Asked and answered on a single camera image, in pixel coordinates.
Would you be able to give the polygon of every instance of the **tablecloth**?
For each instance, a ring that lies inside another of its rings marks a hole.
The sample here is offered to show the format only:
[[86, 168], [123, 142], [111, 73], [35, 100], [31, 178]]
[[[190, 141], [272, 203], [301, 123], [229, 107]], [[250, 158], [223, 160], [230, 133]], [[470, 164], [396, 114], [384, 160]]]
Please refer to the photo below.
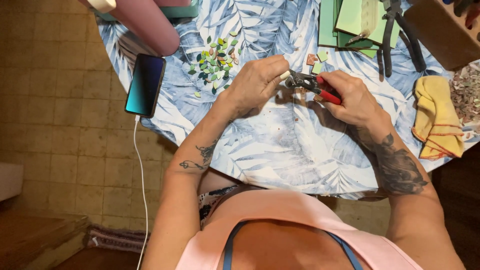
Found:
[[[451, 75], [423, 46], [427, 70], [416, 72], [401, 37], [392, 50], [390, 78], [379, 75], [377, 57], [318, 47], [319, 4], [320, 0], [200, 0], [198, 17], [174, 21], [180, 48], [165, 58], [167, 67], [155, 115], [142, 119], [142, 125], [180, 145], [220, 93], [212, 94], [211, 86], [187, 74], [190, 65], [197, 64], [197, 55], [207, 48], [208, 36], [217, 40], [241, 29], [237, 39], [243, 52], [238, 56], [239, 65], [230, 70], [231, 78], [245, 62], [275, 54], [284, 55], [293, 70], [305, 72], [307, 54], [325, 50], [329, 58], [322, 71], [340, 69], [362, 78], [390, 114], [405, 144], [418, 156], [422, 143], [410, 130], [416, 114], [414, 82], [425, 75]], [[404, 10], [408, 7], [402, 3]], [[155, 53], [122, 24], [100, 18], [97, 23], [113, 67], [128, 89], [136, 55]], [[230, 82], [222, 81], [219, 89]], [[352, 140], [345, 123], [312, 98], [312, 93], [299, 89], [283, 90], [260, 112], [232, 122], [215, 148], [211, 167], [245, 183], [308, 194], [358, 199], [367, 191], [376, 191], [379, 185], [369, 154]], [[467, 149], [480, 140], [472, 131], [476, 125], [463, 128], [466, 134], [472, 133], [469, 139], [464, 137]], [[421, 163], [431, 171], [449, 160]]]

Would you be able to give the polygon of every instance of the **black pliers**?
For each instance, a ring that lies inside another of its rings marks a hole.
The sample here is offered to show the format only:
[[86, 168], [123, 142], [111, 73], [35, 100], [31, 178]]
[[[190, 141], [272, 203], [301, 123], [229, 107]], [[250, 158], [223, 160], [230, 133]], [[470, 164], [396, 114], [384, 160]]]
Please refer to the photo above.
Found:
[[401, 0], [382, 0], [384, 4], [385, 11], [387, 13], [384, 15], [383, 19], [386, 19], [384, 31], [384, 39], [382, 42], [382, 54], [384, 55], [384, 67], [385, 67], [385, 77], [390, 77], [392, 75], [392, 57], [390, 55], [390, 38], [392, 36], [392, 29], [395, 20], [397, 21], [400, 28], [403, 29], [405, 35], [412, 46], [412, 62], [415, 66], [417, 72], [422, 72], [427, 69], [425, 60], [421, 53], [420, 43], [417, 37], [413, 34], [411, 29], [408, 27], [407, 21], [402, 16], [403, 10], [400, 7]]
[[[321, 76], [307, 75], [295, 72], [291, 69], [289, 71], [290, 76], [288, 76], [287, 80], [285, 81], [285, 86], [287, 88], [303, 87], [319, 95], [328, 102], [332, 102], [336, 105], [342, 104], [342, 100], [339, 98], [340, 95]], [[325, 86], [327, 89], [321, 89], [321, 85]]]

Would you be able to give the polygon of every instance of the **white charging cable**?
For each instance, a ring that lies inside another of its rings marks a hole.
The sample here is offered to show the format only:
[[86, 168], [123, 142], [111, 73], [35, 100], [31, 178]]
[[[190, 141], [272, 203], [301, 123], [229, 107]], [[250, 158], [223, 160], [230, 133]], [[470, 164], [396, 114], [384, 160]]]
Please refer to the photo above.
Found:
[[148, 208], [147, 208], [147, 200], [145, 199], [144, 167], [142, 165], [142, 159], [140, 158], [140, 153], [138, 152], [137, 139], [136, 139], [136, 136], [135, 136], [137, 134], [138, 121], [140, 121], [140, 115], [135, 116], [135, 129], [133, 130], [133, 145], [135, 146], [135, 150], [137, 151], [138, 161], [140, 161], [140, 169], [142, 170], [142, 192], [144, 194], [146, 228], [145, 228], [144, 246], [142, 247], [142, 252], [140, 253], [140, 259], [138, 259], [137, 270], [140, 269], [140, 264], [142, 263], [142, 256], [144, 254], [145, 245], [147, 244], [147, 238], [148, 238]]

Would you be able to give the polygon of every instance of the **pink shirt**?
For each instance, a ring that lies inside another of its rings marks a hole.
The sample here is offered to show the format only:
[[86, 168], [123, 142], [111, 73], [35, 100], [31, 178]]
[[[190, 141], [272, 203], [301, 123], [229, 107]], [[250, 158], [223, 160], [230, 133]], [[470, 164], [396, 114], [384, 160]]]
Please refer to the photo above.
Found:
[[223, 202], [210, 216], [204, 230], [190, 239], [176, 269], [215, 270], [235, 225], [259, 219], [295, 222], [333, 233], [347, 242], [374, 270], [421, 269], [385, 237], [343, 223], [314, 197], [280, 189], [246, 191]]

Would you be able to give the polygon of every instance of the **person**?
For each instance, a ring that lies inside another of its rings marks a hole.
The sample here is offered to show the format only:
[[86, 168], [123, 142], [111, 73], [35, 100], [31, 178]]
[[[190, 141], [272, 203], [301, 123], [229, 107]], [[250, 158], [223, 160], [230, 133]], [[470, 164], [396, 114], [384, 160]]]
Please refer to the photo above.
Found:
[[426, 171], [362, 80], [345, 72], [320, 74], [342, 97], [322, 104], [377, 156], [392, 209], [386, 238], [344, 224], [313, 196], [207, 170], [230, 121], [265, 104], [288, 69], [280, 55], [247, 62], [180, 145], [142, 269], [464, 269]]

